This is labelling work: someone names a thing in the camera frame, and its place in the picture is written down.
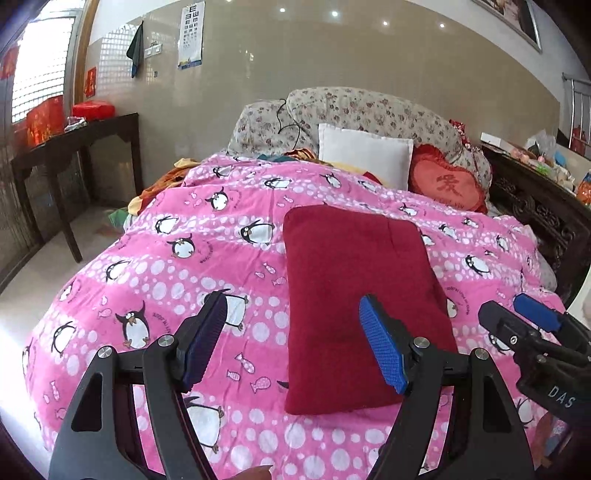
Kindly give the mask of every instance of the pink bedspread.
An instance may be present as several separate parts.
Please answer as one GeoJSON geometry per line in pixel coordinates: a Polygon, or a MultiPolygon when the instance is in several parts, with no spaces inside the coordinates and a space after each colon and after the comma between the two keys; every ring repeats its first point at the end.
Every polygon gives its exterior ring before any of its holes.
{"type": "MultiPolygon", "coordinates": [[[[126,235],[60,290],[35,327],[23,369],[47,448],[101,345],[120,352],[143,348],[198,312],[208,293],[226,288],[227,324],[203,382],[186,398],[218,477],[273,464],[274,478],[364,478],[399,406],[317,417],[284,412],[290,316],[282,221],[292,208],[323,202],[420,227],[449,298],[459,351],[481,346],[491,352],[531,438],[544,410],[520,396],[518,368],[510,354],[491,345],[477,320],[484,301],[511,308],[522,291],[563,308],[540,287],[527,227],[512,217],[460,212],[317,164],[214,155],[192,169],[181,187],[158,195],[126,235]]],[[[142,387],[134,387],[134,394],[148,464],[162,471],[142,387]]],[[[450,400],[445,391],[425,469],[438,461],[450,400]]]]}

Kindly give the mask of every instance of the silver screw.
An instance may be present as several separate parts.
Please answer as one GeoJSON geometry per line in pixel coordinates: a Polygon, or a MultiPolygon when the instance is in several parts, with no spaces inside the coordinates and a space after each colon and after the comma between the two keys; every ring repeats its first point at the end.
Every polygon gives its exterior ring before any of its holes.
{"type": "Polygon", "coordinates": [[[158,339],[158,344],[160,346],[169,346],[172,345],[174,342],[174,337],[172,335],[162,335],[162,337],[160,337],[158,339]]]}
{"type": "Polygon", "coordinates": [[[425,337],[416,337],[413,340],[413,343],[417,348],[427,348],[429,345],[431,345],[431,342],[429,342],[429,340],[427,340],[425,337]]]}
{"type": "Polygon", "coordinates": [[[484,350],[483,348],[477,348],[474,351],[474,355],[476,355],[477,358],[479,358],[480,360],[488,360],[489,358],[489,354],[486,350],[484,350]]]}
{"type": "Polygon", "coordinates": [[[113,349],[110,346],[105,345],[99,348],[99,358],[107,358],[112,353],[113,349]]]}

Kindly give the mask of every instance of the dark wooden side table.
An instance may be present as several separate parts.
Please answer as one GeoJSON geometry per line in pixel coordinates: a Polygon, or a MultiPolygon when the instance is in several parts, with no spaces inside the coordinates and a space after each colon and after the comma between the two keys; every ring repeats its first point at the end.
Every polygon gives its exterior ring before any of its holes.
{"type": "Polygon", "coordinates": [[[17,190],[18,200],[27,217],[27,221],[33,232],[35,240],[41,245],[44,242],[41,231],[35,220],[33,208],[27,194],[25,180],[31,175],[33,167],[39,167],[41,174],[47,178],[49,191],[53,197],[60,217],[61,227],[66,236],[66,241],[72,256],[76,262],[82,261],[80,249],[74,238],[66,215],[64,200],[61,196],[60,185],[57,175],[64,171],[70,163],[74,153],[80,153],[80,168],[82,180],[88,191],[91,202],[97,201],[95,181],[92,173],[89,147],[101,138],[117,135],[124,142],[131,146],[131,161],[134,172],[135,192],[142,193],[144,184],[142,180],[142,162],[139,151],[139,122],[138,114],[116,116],[106,120],[89,122],[85,127],[72,130],[68,133],[56,135],[45,143],[38,145],[32,150],[16,156],[11,161],[14,183],[17,190]]]}
{"type": "Polygon", "coordinates": [[[591,210],[519,161],[482,149],[492,168],[491,202],[534,231],[538,250],[556,275],[556,293],[568,307],[591,265],[591,210]]]}

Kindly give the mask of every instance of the eye chart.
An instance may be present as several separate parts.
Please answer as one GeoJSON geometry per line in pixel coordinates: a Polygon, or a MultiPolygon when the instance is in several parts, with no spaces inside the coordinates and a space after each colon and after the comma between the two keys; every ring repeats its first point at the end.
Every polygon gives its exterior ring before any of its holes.
{"type": "Polygon", "coordinates": [[[204,14],[205,2],[183,8],[178,39],[178,68],[181,70],[201,65],[204,14]]]}

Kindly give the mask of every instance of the red heart-shaped pillow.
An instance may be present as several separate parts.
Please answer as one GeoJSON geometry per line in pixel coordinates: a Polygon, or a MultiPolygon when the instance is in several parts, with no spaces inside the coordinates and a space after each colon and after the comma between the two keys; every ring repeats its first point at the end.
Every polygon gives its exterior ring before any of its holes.
{"type": "Polygon", "coordinates": [[[414,149],[408,175],[409,189],[460,210],[486,213],[484,192],[474,175],[463,167],[447,163],[432,145],[414,149]]]}

